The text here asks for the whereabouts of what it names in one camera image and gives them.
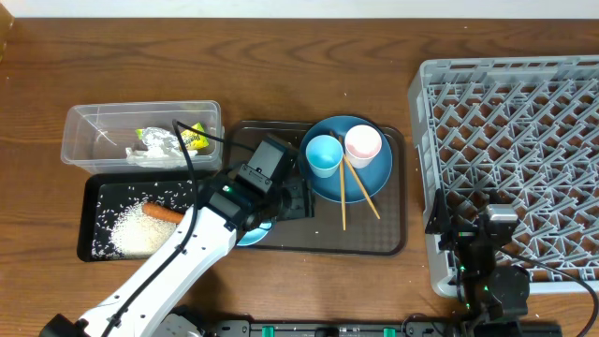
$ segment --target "dish rack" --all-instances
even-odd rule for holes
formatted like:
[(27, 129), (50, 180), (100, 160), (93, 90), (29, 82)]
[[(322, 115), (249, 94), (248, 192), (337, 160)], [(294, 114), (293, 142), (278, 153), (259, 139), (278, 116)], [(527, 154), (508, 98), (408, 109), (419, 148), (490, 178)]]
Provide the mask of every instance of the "dish rack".
[[(431, 60), (408, 93), (425, 211), (442, 189), (452, 222), (472, 223), (498, 190), (519, 215), (505, 248), (599, 289), (599, 56)], [(455, 297), (452, 253), (427, 235), (431, 285)], [(531, 274), (531, 293), (584, 289)]]

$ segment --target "white cup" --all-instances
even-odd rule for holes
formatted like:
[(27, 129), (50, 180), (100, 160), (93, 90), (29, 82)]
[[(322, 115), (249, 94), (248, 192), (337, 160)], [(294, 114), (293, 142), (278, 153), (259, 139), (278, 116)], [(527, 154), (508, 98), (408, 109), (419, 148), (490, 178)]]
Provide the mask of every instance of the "white cup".
[(356, 169), (366, 168), (382, 147), (381, 135), (369, 125), (354, 126), (345, 135), (345, 155)]

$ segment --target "black tray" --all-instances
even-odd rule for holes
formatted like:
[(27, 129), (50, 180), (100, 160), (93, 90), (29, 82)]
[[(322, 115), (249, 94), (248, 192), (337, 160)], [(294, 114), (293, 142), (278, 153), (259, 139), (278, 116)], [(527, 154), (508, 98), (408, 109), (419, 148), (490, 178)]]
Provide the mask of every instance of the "black tray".
[[(208, 173), (196, 172), (196, 177), (202, 179), (206, 174)], [(181, 213), (194, 204), (186, 171), (96, 174), (88, 179), (85, 183), (77, 244), (79, 259), (83, 262), (130, 259), (131, 257), (126, 256), (109, 257), (114, 253), (114, 246), (110, 243), (110, 231), (105, 227), (114, 226), (118, 212), (133, 205), (136, 198), (143, 199), (146, 196), (151, 196), (148, 197), (151, 202), (162, 201), (158, 196), (163, 197), (165, 207)], [(94, 249), (97, 252), (104, 250), (104, 253), (101, 256), (93, 254)]]
[[(309, 123), (239, 122), (228, 139), (258, 144), (267, 133), (299, 148)], [(380, 127), (393, 152), (393, 170), (385, 187), (373, 197), (381, 215), (377, 220), (366, 201), (346, 205), (347, 230), (343, 231), (341, 204), (316, 196), (314, 218), (284, 221), (252, 249), (287, 250), (314, 253), (392, 256), (407, 243), (405, 153), (403, 135), (395, 128)], [(248, 160), (251, 154), (239, 148), (225, 148), (225, 165)]]

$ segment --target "wooden chopsticks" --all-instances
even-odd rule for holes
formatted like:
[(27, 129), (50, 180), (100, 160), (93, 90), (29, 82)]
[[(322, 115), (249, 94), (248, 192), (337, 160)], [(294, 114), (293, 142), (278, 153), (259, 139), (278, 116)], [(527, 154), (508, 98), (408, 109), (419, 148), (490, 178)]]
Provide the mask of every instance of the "wooden chopsticks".
[[(332, 131), (330, 131), (330, 135), (335, 137), (335, 135)], [(343, 138), (341, 136), (339, 136), (339, 142), (343, 146)], [(349, 171), (352, 172), (352, 175), (354, 176), (354, 179), (356, 180), (356, 183), (358, 184), (359, 189), (362, 191), (362, 194), (366, 198), (366, 201), (368, 201), (368, 204), (371, 205), (371, 209), (373, 209), (374, 215), (376, 215), (376, 218), (380, 220), (381, 215), (379, 215), (378, 211), (376, 210), (376, 207), (374, 206), (373, 201), (371, 200), (370, 196), (368, 195), (368, 192), (366, 192), (366, 188), (364, 188), (362, 181), (359, 179), (358, 175), (356, 174), (356, 171), (354, 170), (354, 167), (349, 162), (349, 159), (347, 159), (347, 156), (345, 155), (345, 153), (343, 153), (343, 161), (349, 167)], [(339, 170), (340, 170), (339, 173), (341, 175), (341, 205), (342, 205), (341, 207), (342, 207), (342, 216), (343, 216), (343, 230), (345, 230), (345, 184), (344, 184), (345, 177), (344, 177), (343, 163), (339, 167)]]

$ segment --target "wood grain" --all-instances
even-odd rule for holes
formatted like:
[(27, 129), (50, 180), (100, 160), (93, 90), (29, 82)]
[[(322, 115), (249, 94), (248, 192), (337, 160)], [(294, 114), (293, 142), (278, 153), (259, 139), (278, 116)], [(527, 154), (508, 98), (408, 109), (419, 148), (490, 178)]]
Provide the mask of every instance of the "wood grain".
[(7, 9), (0, 4), (0, 61), (4, 55), (5, 42), (7, 41), (8, 31), (14, 22), (14, 18)]
[[(257, 319), (399, 321), (459, 308), (429, 284), (407, 101), (420, 63), (590, 53), (592, 21), (17, 20), (0, 64), (0, 335), (37, 335), (59, 312), (77, 319), (142, 263), (76, 257), (89, 175), (60, 160), (71, 106), (214, 99), (226, 128), (341, 113), (398, 128), (410, 178), (400, 255), (233, 251), (184, 301)], [(591, 304), (586, 294), (534, 296), (527, 319), (557, 320), (572, 336)]]

